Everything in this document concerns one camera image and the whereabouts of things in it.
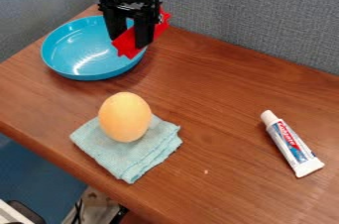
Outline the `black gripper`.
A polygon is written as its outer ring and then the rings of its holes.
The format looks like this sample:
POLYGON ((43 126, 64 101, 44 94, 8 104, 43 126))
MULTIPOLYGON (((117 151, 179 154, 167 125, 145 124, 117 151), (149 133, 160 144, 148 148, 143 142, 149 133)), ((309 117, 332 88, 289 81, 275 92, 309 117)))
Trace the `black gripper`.
POLYGON ((155 23, 159 22, 159 0, 99 0, 97 6, 112 40, 127 30, 125 18, 131 18, 135 46, 141 49, 153 41, 155 23))

